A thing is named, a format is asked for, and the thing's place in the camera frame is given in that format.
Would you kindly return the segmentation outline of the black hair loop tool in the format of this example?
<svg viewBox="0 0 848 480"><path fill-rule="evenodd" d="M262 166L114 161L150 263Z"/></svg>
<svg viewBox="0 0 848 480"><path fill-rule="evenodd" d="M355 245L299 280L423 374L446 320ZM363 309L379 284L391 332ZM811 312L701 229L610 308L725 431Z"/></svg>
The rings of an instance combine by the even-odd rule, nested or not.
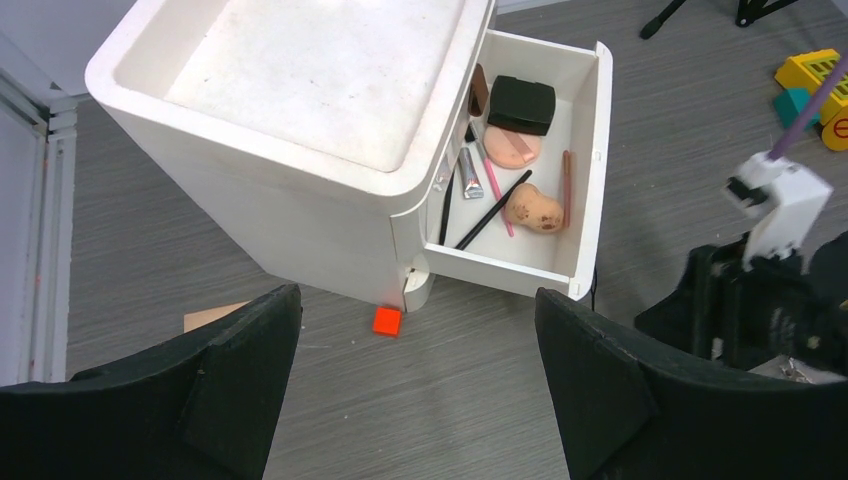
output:
<svg viewBox="0 0 848 480"><path fill-rule="evenodd" d="M593 268L592 282L591 282L590 288L589 288L590 308L593 311L596 311L597 287L598 287L598 271L597 271L597 265L595 265L594 268Z"/></svg>

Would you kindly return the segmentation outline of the tan wooden block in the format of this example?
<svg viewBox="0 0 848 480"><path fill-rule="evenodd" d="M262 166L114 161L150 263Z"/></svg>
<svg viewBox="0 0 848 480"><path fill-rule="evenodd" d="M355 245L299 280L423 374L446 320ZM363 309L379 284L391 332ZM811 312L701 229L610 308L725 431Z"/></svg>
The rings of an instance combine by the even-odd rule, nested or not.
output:
<svg viewBox="0 0 848 480"><path fill-rule="evenodd" d="M247 305L247 302L238 302L185 314L183 317L183 332L188 333L192 330L205 326L226 315L229 315L245 305Z"/></svg>

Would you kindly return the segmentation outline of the small orange red cube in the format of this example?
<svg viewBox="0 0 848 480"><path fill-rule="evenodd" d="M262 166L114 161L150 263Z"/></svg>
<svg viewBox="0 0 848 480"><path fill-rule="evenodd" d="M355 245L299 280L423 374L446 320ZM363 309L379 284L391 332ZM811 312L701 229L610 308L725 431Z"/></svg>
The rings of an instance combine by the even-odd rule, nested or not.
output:
<svg viewBox="0 0 848 480"><path fill-rule="evenodd" d="M402 319L401 310L380 306L375 312L372 331L377 335L397 338L400 334Z"/></svg>

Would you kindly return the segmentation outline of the white drawer organizer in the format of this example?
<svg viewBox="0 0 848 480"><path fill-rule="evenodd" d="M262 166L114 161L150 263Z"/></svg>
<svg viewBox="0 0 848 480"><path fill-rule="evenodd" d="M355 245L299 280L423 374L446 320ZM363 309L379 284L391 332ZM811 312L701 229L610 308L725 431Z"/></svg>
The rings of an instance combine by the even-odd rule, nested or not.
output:
<svg viewBox="0 0 848 480"><path fill-rule="evenodd" d="M613 57L492 28L492 1L139 1L90 60L92 96L268 273L406 311L436 276L583 298L599 243ZM530 166L556 233L493 219L456 165L475 75L552 86ZM443 197L454 186L445 244Z"/></svg>

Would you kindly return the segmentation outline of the beige makeup sponge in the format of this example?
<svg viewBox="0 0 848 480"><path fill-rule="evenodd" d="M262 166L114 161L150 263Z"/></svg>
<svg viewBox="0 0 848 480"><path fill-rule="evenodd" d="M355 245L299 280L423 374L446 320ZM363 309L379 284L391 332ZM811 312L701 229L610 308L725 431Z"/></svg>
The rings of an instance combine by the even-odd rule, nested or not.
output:
<svg viewBox="0 0 848 480"><path fill-rule="evenodd" d="M563 205L530 183L518 185L505 204L506 220L538 233L553 233L566 225Z"/></svg>

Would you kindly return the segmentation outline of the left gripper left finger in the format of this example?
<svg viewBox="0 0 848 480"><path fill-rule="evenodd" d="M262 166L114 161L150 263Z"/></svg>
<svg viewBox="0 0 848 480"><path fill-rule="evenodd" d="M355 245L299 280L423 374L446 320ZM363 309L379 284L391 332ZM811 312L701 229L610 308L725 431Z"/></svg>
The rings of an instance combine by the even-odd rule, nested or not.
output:
<svg viewBox="0 0 848 480"><path fill-rule="evenodd" d="M60 383L1 391L5 479L259 479L301 331L282 285Z"/></svg>

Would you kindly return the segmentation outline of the white small cream tube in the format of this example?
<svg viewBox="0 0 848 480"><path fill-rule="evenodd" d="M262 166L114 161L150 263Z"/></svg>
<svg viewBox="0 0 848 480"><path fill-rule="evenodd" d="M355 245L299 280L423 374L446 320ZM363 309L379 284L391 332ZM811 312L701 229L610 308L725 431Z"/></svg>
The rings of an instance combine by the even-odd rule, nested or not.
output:
<svg viewBox="0 0 848 480"><path fill-rule="evenodd" d="M465 199L481 199L484 190L476 173L471 152L468 147L459 151L458 166L462 179L462 193Z"/></svg>

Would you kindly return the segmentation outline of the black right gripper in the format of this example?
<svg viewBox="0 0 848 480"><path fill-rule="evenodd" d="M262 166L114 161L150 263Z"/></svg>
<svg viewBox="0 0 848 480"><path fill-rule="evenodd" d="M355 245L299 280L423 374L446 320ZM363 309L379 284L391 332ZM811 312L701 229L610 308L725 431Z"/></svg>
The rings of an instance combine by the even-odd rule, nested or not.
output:
<svg viewBox="0 0 848 480"><path fill-rule="evenodd" d="M745 238L691 250L676 288L638 314L640 332L696 357L751 370L780 355L818 370L847 373L847 236L822 245L810 261L742 261Z"/></svg>

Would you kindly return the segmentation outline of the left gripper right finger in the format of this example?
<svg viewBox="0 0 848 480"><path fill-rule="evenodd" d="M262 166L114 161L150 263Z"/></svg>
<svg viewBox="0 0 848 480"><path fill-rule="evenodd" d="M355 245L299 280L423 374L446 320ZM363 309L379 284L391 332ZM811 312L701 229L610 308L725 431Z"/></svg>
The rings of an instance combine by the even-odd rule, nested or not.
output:
<svg viewBox="0 0 848 480"><path fill-rule="evenodd" d="M573 479L843 479L847 386L724 367L541 288L535 328Z"/></svg>

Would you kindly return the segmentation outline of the pink lip pencil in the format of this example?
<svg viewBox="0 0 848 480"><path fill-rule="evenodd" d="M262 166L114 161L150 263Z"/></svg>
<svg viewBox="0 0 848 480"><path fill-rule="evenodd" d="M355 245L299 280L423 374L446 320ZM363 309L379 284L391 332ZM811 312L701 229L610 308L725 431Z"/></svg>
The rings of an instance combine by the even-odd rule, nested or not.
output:
<svg viewBox="0 0 848 480"><path fill-rule="evenodd" d="M564 150L563 160L563 227L568 228L571 223L572 205L572 174L571 174L571 152Z"/></svg>

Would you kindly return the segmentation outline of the black compact case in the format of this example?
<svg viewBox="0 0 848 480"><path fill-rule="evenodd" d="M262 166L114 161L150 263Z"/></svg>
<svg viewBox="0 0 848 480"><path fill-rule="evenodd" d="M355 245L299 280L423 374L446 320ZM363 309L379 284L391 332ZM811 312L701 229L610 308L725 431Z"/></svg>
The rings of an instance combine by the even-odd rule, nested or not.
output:
<svg viewBox="0 0 848 480"><path fill-rule="evenodd" d="M487 123L505 130L546 136L556 111L556 91L547 84L499 75L490 89Z"/></svg>

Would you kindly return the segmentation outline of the black makeup pencil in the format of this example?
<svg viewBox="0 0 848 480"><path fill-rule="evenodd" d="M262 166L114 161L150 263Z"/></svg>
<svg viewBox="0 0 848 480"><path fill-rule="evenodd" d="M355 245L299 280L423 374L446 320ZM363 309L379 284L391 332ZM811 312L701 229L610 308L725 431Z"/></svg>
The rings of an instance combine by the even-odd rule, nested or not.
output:
<svg viewBox="0 0 848 480"><path fill-rule="evenodd" d="M443 246L445 244L445 241L446 241L446 238L447 238L454 179L455 179L455 174L452 173L450 175L448 184L445 188L445 194L444 194L444 197L443 197L442 212L441 212L441 216L440 216L439 236L438 236L438 244L440 246Z"/></svg>
<svg viewBox="0 0 848 480"><path fill-rule="evenodd" d="M461 238L455 246L457 250L465 250L474 239L482 232L482 230L491 222L491 220L499 214L506 205L508 200L513 195L514 191L523 183L525 183L533 174L532 170L526 170L513 185L496 201L496 203L481 217L481 219L469 230L469 232Z"/></svg>

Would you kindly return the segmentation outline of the pink powder puff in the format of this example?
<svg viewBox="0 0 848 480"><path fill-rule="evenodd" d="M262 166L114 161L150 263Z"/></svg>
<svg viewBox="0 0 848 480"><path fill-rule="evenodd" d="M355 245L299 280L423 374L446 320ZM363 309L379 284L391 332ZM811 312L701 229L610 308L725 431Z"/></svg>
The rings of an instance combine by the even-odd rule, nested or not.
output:
<svg viewBox="0 0 848 480"><path fill-rule="evenodd" d="M483 134L488 159L505 169L520 169L535 162L541 152L542 138L488 126Z"/></svg>

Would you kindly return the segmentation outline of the pink eyebrow brush comb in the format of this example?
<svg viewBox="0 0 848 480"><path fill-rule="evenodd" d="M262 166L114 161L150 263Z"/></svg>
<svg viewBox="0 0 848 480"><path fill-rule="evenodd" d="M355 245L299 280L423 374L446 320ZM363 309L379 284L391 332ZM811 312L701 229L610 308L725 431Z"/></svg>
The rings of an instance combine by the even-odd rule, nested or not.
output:
<svg viewBox="0 0 848 480"><path fill-rule="evenodd" d="M466 139L466 142L477 151L478 156L480 157L480 159L483 163L483 166L484 166L484 169L485 169L485 172L486 172L486 176L487 176L487 179L488 179L488 182L489 182L489 186L490 186L490 189L491 189L491 191L494 195L494 198L495 198L496 201L500 200L502 198L502 192L501 192L501 189L498 185L498 181L497 181L497 177L494 173L493 165L492 165L492 163L491 163L490 159L488 158L488 155L485 151L483 142L481 140L479 128L473 121L471 121L468 124L465 139Z"/></svg>

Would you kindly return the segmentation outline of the teal wooden block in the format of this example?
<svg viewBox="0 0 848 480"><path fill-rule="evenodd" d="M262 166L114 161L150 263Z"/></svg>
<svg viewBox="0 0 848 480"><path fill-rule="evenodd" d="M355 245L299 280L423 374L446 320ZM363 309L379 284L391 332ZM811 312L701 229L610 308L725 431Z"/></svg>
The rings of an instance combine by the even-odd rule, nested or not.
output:
<svg viewBox="0 0 848 480"><path fill-rule="evenodd" d="M787 88L774 98L773 107L784 129L792 126L811 98L804 88Z"/></svg>

